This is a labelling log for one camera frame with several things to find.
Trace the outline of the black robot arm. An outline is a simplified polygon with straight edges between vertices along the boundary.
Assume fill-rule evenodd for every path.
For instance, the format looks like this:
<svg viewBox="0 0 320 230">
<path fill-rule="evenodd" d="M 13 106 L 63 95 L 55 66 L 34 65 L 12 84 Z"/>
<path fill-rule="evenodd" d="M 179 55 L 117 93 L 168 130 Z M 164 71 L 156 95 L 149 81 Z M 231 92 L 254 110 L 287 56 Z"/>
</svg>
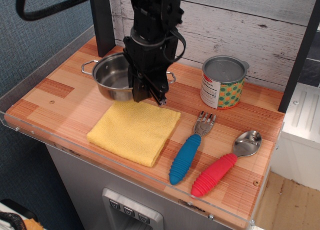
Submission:
<svg viewBox="0 0 320 230">
<path fill-rule="evenodd" d="M 133 27 L 123 42 L 129 63 L 128 83 L 135 102 L 154 98 L 159 106 L 167 102 L 168 68 L 182 56 L 178 43 L 186 47 L 177 25 L 182 23 L 180 0 L 130 0 Z"/>
</svg>

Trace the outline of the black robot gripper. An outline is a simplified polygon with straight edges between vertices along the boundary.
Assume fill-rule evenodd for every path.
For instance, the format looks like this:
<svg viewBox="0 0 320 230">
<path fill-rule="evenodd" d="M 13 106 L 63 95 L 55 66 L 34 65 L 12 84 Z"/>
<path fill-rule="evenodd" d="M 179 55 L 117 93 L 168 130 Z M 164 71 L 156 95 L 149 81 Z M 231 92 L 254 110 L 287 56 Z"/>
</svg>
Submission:
<svg viewBox="0 0 320 230">
<path fill-rule="evenodd" d="M 128 81 L 135 102 L 153 97 L 159 107 L 167 103 L 169 91 L 167 69 L 174 62 L 178 46 L 176 36 L 168 36 L 157 44 L 140 43 L 125 37 L 123 54 L 129 62 Z"/>
</svg>

